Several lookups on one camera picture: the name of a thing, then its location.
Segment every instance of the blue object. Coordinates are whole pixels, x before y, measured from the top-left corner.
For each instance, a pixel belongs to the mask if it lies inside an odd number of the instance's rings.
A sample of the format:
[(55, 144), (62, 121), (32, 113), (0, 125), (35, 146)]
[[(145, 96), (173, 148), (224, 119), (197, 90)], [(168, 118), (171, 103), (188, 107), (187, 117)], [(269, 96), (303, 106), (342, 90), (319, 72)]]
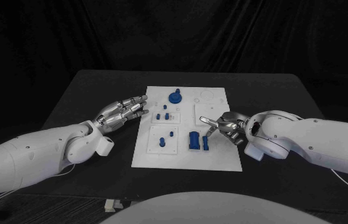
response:
[(203, 150), (209, 151), (209, 137), (203, 136)]
[(181, 101), (183, 97), (180, 95), (180, 89), (175, 90), (175, 92), (173, 92), (168, 96), (168, 101), (173, 104), (177, 104)]
[(200, 150), (200, 134), (197, 132), (190, 132), (190, 149), (191, 150)]
[(164, 138), (160, 138), (160, 146), (164, 147), (165, 146), (165, 142), (164, 142)]

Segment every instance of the robotic arm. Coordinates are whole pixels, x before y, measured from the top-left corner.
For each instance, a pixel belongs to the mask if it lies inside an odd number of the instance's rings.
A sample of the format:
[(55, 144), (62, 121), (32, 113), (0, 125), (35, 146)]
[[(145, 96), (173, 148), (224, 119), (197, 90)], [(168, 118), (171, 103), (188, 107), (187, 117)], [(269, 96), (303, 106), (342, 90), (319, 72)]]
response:
[(24, 134), (0, 145), (0, 193), (30, 186), (55, 176), (96, 152), (106, 156), (114, 146), (104, 134), (142, 116), (147, 96), (114, 102), (93, 121)]
[(295, 151), (308, 162), (348, 173), (348, 123), (303, 119), (283, 111), (262, 112), (247, 117), (226, 112), (217, 121), (201, 117), (211, 127), (207, 136), (220, 130), (221, 134), (239, 145), (239, 133), (246, 134), (249, 143), (244, 153), (257, 161), (263, 155), (285, 159)]

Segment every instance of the white platform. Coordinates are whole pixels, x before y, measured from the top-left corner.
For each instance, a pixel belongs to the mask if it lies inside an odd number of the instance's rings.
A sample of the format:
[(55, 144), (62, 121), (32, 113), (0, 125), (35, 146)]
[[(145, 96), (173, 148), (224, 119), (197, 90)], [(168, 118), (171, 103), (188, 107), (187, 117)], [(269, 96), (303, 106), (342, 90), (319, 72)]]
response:
[[(173, 104), (168, 101), (168, 95), (177, 88), (181, 91), (183, 100), (178, 104)], [(206, 116), (217, 120), (221, 113), (230, 110), (224, 89), (147, 87), (147, 96), (144, 108), (150, 113), (141, 117), (132, 167), (242, 171), (237, 147), (219, 131), (209, 137), (209, 151), (203, 151), (201, 137), (210, 126), (201, 124), (197, 119)], [(170, 120), (164, 118), (165, 113), (170, 113)], [(200, 150), (188, 149), (191, 131), (200, 133)], [(165, 147), (160, 147), (161, 137), (164, 137)]]

